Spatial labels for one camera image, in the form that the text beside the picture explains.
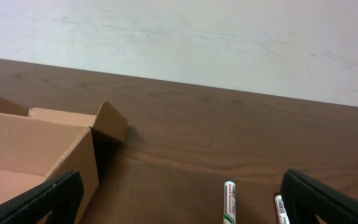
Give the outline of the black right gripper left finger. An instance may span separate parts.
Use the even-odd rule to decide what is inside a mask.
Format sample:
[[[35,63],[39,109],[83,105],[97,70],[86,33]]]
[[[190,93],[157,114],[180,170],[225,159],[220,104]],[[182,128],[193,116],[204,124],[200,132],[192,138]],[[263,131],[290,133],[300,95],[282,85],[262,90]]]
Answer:
[[[47,217],[47,223],[74,224],[83,195],[80,172],[71,170],[0,204],[0,223],[33,224]]]

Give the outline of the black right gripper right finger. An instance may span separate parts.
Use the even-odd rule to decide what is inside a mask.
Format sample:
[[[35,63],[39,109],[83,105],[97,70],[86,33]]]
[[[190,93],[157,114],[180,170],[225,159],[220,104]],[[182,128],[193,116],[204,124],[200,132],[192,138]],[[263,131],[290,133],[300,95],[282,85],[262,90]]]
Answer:
[[[290,224],[358,224],[358,201],[302,173],[288,169],[280,195]]]

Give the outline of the black whiteboard marker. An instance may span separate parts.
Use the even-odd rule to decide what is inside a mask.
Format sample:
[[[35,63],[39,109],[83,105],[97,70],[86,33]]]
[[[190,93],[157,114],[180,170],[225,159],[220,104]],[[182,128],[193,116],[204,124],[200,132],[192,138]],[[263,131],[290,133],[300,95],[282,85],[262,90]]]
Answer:
[[[277,220],[279,224],[290,224],[287,211],[285,209],[285,204],[281,195],[276,195],[275,198],[275,207],[277,211]]]

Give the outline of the blue whiteboard marker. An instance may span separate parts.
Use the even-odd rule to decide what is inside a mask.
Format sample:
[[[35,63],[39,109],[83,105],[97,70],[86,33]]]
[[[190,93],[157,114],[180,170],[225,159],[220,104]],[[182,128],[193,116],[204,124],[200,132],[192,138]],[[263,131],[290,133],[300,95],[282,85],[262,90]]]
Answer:
[[[224,224],[236,224],[236,184],[233,180],[224,183]]]

